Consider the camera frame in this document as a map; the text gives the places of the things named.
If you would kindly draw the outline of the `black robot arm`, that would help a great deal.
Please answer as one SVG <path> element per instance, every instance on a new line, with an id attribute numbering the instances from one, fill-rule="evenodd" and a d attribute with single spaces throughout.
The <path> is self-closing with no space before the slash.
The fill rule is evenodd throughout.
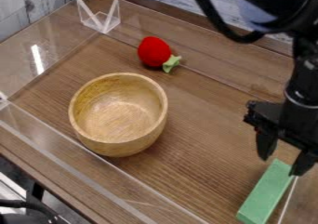
<path id="1" fill-rule="evenodd" d="M 292 78 L 282 103 L 249 101 L 244 121 L 257 131 L 257 153 L 266 160 L 284 140 L 300 154 L 290 174 L 318 164 L 318 0 L 238 0 L 242 17 L 262 33 L 292 37 Z"/>

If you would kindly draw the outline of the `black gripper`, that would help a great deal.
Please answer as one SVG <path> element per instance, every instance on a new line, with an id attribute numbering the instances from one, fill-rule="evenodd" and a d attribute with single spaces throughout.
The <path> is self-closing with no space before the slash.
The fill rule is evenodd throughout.
<path id="1" fill-rule="evenodd" d="M 318 110 L 304 110 L 292 102 L 250 100 L 244 121 L 256 128 L 257 154 L 266 161 L 281 139 L 301 151 L 290 175 L 304 176 L 318 162 Z"/>

